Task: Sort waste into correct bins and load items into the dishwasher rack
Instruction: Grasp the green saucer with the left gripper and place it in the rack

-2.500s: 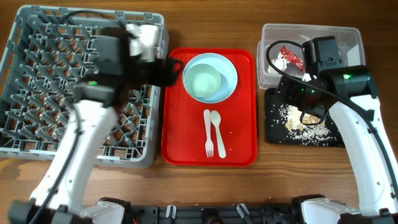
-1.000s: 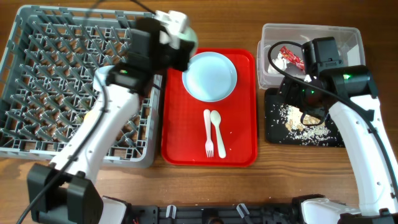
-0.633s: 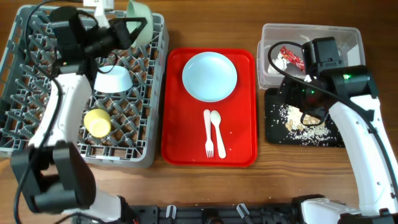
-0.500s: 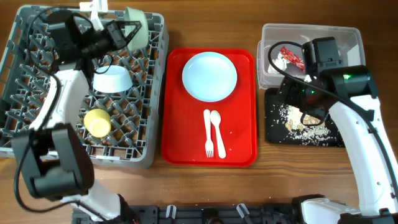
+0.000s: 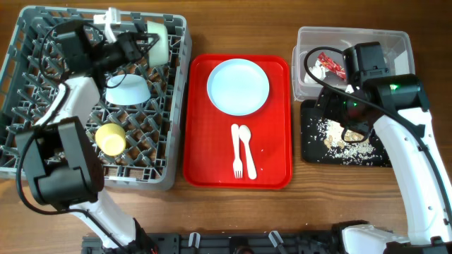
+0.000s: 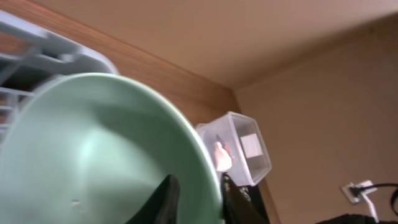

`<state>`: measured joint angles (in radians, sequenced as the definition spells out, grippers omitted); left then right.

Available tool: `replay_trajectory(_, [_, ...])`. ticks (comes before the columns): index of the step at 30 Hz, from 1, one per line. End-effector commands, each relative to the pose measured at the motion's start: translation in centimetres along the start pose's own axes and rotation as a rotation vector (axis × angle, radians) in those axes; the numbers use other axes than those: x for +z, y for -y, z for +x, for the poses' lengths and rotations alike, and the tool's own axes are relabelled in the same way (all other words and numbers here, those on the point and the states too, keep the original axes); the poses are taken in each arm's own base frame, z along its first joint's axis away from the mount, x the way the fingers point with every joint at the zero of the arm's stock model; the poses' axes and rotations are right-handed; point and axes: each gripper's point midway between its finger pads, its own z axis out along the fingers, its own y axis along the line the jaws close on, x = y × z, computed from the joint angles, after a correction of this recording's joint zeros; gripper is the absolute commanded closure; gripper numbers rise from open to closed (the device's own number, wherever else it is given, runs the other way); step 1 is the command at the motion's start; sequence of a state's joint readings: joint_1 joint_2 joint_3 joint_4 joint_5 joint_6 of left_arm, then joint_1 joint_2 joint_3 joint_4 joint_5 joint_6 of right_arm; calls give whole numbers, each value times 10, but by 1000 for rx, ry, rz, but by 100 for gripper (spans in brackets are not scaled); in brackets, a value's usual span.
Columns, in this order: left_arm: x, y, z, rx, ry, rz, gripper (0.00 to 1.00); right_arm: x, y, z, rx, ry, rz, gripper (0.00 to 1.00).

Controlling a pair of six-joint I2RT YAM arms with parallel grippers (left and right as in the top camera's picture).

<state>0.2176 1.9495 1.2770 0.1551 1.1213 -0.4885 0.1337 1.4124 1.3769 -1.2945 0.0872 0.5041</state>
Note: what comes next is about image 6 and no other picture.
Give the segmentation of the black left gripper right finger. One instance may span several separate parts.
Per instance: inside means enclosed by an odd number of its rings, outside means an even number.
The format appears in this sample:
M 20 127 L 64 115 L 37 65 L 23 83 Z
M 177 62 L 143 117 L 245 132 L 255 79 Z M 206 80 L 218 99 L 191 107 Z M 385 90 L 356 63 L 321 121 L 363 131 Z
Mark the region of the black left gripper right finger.
M 221 175 L 223 218 L 226 224 L 269 224 L 242 194 L 227 173 Z

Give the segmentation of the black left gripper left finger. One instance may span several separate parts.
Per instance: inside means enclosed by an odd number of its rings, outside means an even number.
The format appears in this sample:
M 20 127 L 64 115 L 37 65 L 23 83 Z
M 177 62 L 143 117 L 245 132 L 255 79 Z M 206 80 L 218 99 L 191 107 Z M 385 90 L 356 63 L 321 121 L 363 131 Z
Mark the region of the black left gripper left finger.
M 126 224 L 176 224 L 179 197 L 180 183 L 168 175 Z

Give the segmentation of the white napkin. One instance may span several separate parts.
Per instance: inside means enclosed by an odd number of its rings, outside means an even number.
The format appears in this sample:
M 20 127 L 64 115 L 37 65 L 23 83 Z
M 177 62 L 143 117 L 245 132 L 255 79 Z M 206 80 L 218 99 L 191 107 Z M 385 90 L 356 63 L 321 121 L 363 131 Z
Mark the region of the white napkin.
M 215 143 L 214 156 L 216 161 L 215 167 L 218 172 L 226 172 L 232 167 L 232 158 L 221 148 L 221 144 L 218 141 Z

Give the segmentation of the light green bowl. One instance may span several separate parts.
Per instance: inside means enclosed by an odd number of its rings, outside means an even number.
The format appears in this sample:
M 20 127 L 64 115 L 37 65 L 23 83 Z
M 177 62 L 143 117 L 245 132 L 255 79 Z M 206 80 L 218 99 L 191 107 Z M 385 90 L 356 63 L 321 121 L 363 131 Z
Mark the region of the light green bowl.
M 221 223 L 222 196 L 191 122 L 166 97 L 119 75 L 48 82 L 1 143 L 2 223 L 126 223 L 167 177 L 177 223 Z

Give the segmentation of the red snack wrapper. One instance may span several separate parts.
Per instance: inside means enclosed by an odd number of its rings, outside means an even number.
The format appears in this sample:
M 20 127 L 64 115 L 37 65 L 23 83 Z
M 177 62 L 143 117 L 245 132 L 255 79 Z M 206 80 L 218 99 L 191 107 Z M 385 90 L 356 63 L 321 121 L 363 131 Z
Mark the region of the red snack wrapper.
M 234 158 L 228 145 L 221 139 L 219 135 L 216 136 L 217 141 L 221 144 L 221 148 L 226 151 L 230 158 Z

